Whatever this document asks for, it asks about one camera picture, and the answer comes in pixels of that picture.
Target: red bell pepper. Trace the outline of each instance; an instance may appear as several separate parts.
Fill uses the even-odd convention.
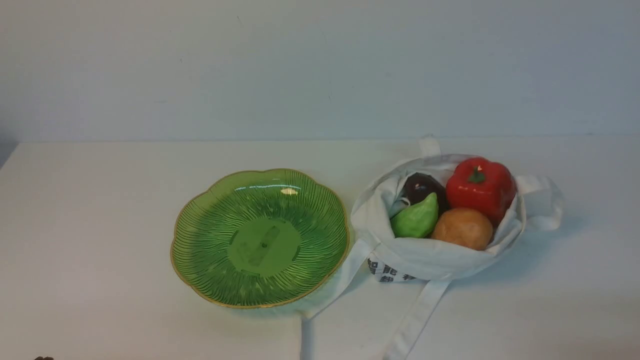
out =
[[[516,195],[509,170],[485,158],[470,158],[456,167],[446,186],[452,208],[471,208],[498,226]]]

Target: green pear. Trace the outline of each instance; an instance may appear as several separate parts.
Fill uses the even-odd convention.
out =
[[[396,238],[423,238],[438,222],[438,195],[430,193],[423,201],[400,211],[391,219]]]

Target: white wall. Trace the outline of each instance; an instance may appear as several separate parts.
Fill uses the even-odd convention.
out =
[[[640,133],[638,0],[0,0],[0,140]]]

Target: plate center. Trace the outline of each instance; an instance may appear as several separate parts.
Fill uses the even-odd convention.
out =
[[[279,218],[257,218],[231,237],[228,258],[239,271],[267,277],[286,269],[298,255],[300,233]]]

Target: white table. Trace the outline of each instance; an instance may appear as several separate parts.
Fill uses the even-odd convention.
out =
[[[500,263],[453,282],[409,359],[640,358],[640,136],[440,142],[444,153],[551,176],[566,218],[560,230],[527,234]],[[253,320],[218,311],[175,276],[168,249],[181,207],[228,173],[289,167],[350,208],[372,177],[418,152],[415,142],[391,140],[22,143],[0,169],[0,357],[55,350],[56,360],[150,359],[147,349],[173,339],[155,360],[237,359],[233,351],[276,343],[270,320],[255,323],[262,340],[243,342],[234,324]],[[302,358],[371,359],[421,287],[362,272],[304,324]],[[123,314],[148,321],[109,321]],[[78,331],[84,336],[68,338]]]

